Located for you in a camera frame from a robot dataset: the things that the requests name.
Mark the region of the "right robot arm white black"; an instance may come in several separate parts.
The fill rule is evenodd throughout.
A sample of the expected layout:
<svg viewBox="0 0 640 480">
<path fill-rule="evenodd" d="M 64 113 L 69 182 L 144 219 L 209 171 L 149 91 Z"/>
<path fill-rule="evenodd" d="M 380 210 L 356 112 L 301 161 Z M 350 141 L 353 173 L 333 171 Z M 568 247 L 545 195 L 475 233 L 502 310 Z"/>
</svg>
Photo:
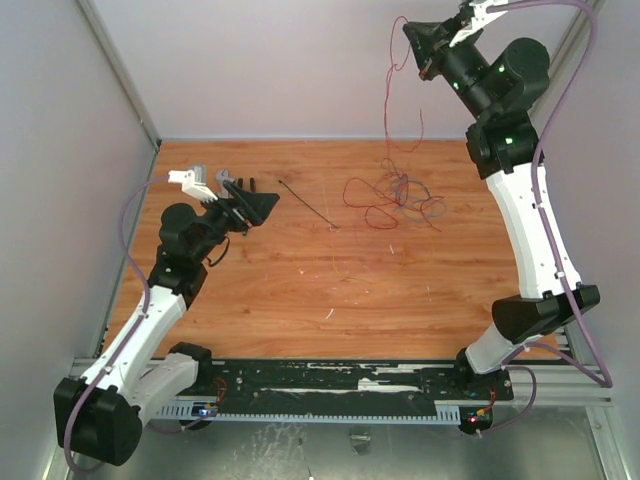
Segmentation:
<svg viewBox="0 0 640 480">
<path fill-rule="evenodd" d="M 493 302 L 492 322 L 454 363 L 453 383 L 476 398 L 499 381 L 519 349 L 571 323 L 600 301 L 583 283 L 562 242 L 546 191 L 546 170 L 535 150 L 538 134 L 528 111 L 549 86 L 549 54 L 517 38 L 493 63 L 476 48 L 477 34 L 455 41 L 462 22 L 408 22 L 402 30 L 422 80 L 443 77 L 474 122 L 466 146 L 494 197 L 514 252 L 519 292 Z"/>
</svg>

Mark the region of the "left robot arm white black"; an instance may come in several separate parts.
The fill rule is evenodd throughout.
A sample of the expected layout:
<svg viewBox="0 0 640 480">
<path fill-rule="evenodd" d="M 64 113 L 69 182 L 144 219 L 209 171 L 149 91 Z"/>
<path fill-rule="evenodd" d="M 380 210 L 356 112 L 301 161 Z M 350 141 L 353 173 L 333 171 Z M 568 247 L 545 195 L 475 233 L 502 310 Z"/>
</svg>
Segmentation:
<svg viewBox="0 0 640 480">
<path fill-rule="evenodd" d="M 79 377 L 62 379 L 54 390 L 58 443 L 77 473 L 84 469 L 74 461 L 75 454 L 99 465 L 122 465 L 136 450 L 143 429 L 173 397 L 185 389 L 200 395 L 212 388 L 212 354 L 204 347 L 180 344 L 159 366 L 146 366 L 200 293 L 215 265 L 211 251 L 228 246 L 229 234 L 245 235 L 263 225 L 280 199 L 276 193 L 243 190 L 231 181 L 224 184 L 230 197 L 221 198 L 192 170 L 171 171 L 135 192 L 156 183 L 179 186 L 204 212 L 197 214 L 185 203 L 165 209 L 149 275 L 131 255 L 124 256 L 142 283 L 138 305 L 107 350 Z"/>
</svg>

